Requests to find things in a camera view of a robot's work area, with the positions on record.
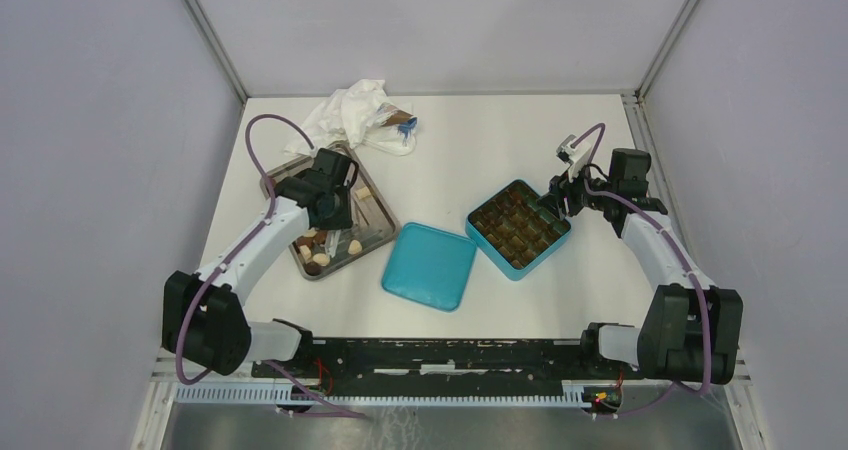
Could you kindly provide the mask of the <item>stainless steel tray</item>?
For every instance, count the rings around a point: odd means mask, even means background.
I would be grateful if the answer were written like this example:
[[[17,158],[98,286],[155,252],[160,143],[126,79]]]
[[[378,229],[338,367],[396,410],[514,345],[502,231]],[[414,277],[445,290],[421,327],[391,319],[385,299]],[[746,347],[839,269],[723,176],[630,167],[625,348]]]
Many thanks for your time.
[[[337,253],[331,259],[325,252],[324,243],[330,230],[309,229],[290,246],[298,270],[308,281],[318,281],[360,260],[365,255],[392,242],[400,224],[385,199],[377,189],[371,176],[364,169],[358,155],[347,144],[336,142],[321,149],[312,158],[302,156],[278,166],[270,171],[269,177],[274,189],[279,192],[284,186],[295,188],[300,198],[308,189],[316,187],[313,176],[345,177],[350,188],[353,225],[342,230]],[[359,200],[355,191],[367,187],[371,196]],[[348,246],[352,240],[359,240],[363,251],[358,255],[349,255]]]

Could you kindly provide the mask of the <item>teal chocolate box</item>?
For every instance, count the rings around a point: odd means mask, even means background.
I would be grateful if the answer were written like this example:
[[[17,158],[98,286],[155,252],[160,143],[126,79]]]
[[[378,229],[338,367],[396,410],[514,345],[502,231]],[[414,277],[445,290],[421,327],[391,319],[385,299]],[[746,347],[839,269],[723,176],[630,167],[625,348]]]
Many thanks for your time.
[[[467,236],[511,281],[520,281],[568,239],[571,224],[539,203],[540,195],[514,180],[471,211]]]

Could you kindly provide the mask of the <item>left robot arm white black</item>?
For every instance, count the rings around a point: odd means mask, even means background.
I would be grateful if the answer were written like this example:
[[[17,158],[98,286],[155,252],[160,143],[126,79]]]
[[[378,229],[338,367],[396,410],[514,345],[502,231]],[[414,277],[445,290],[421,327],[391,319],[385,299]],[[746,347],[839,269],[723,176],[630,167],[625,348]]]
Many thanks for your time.
[[[352,157],[320,149],[309,167],[264,180],[269,208],[239,239],[192,273],[174,272],[164,286],[161,346],[207,372],[233,373],[246,361],[274,360],[290,377],[306,375],[314,351],[307,330],[284,321],[248,322],[243,306],[271,265],[310,230],[352,226],[351,190],[359,176]]]

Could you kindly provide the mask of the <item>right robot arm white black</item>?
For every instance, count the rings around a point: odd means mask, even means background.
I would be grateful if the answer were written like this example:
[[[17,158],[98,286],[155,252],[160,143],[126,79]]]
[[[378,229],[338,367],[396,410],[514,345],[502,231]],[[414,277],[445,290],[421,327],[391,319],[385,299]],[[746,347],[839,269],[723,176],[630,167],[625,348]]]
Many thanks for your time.
[[[602,213],[636,257],[655,292],[640,327],[592,323],[577,352],[580,370],[602,378],[618,362],[649,379],[686,388],[725,385],[735,373],[743,301],[718,287],[694,263],[676,236],[664,203],[648,194],[651,157],[616,149],[607,175],[591,174],[587,144],[557,150],[566,170],[551,179],[541,204],[559,217],[584,209]]]

